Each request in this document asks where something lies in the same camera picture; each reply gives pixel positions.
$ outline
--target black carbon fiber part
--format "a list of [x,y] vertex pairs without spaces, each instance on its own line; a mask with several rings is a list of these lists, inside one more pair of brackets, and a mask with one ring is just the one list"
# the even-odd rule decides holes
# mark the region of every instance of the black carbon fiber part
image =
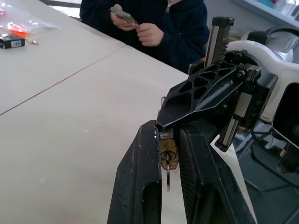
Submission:
[[107,224],[160,224],[162,176],[155,121],[139,128],[120,162]]
[[211,123],[209,123],[207,120],[203,119],[193,121],[190,123],[190,125],[195,126],[197,129],[199,129],[208,142],[213,141],[221,130],[220,128],[217,128]]
[[180,173],[188,224],[254,224],[229,166],[192,125],[178,130]]

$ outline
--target white shelf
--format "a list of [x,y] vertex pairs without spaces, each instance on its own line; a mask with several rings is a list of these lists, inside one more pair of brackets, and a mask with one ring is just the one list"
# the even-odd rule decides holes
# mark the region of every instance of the white shelf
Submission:
[[299,22],[281,14],[280,12],[263,5],[256,0],[233,0],[236,4],[241,5],[242,7],[251,10],[252,12],[272,21],[281,26],[291,26],[293,28],[299,28]]

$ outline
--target screw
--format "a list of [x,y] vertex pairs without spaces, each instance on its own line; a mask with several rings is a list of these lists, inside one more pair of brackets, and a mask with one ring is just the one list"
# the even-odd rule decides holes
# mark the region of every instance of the screw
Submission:
[[238,78],[241,78],[245,75],[245,72],[243,70],[238,71],[237,76]]
[[241,58],[242,58],[242,54],[241,54],[241,53],[236,53],[236,54],[235,54],[235,59],[236,59],[236,60],[239,61],[239,60],[241,60]]

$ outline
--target person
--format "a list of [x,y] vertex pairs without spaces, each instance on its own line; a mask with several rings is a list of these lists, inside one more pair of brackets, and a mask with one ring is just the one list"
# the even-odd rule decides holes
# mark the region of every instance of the person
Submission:
[[[127,22],[111,7],[132,15]],[[206,54],[209,30],[203,0],[82,0],[82,21],[176,69]]]

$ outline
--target small black box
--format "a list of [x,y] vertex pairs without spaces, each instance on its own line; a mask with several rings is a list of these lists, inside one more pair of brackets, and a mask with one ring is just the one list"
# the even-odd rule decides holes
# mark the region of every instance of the small black box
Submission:
[[9,49],[25,46],[25,39],[16,34],[1,34],[0,48]]

